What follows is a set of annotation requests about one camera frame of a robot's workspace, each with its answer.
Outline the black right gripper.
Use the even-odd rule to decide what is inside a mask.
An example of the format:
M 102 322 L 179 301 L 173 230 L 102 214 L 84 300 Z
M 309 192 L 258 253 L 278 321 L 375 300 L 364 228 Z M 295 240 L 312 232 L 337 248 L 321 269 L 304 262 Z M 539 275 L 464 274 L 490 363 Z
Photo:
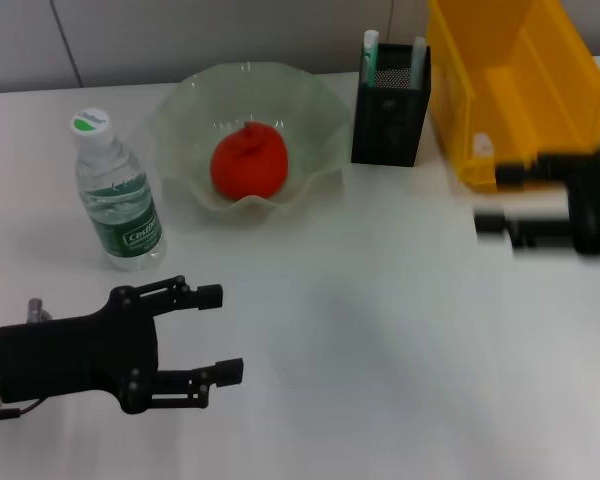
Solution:
M 580 165 L 580 156 L 542 153 L 527 163 L 502 163 L 495 167 L 498 187 L 522 187 L 526 183 L 560 182 Z M 475 211 L 479 237 L 507 237 L 514 251 L 571 250 L 584 256 L 600 256 L 600 152 L 570 174 L 566 216 L 519 216 L 503 211 Z

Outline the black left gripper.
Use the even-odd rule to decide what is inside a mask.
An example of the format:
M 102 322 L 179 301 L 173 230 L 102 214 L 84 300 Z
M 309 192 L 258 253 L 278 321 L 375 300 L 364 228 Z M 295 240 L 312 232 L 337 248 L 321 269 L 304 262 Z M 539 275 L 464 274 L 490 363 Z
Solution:
M 177 275 L 138 290 L 117 287 L 104 307 L 87 316 L 1 327 L 1 400 L 10 404 L 97 390 L 113 395 L 127 414 L 205 409 L 213 385 L 242 383 L 243 359 L 157 372 L 152 315 L 222 305 L 221 285 L 194 289 Z

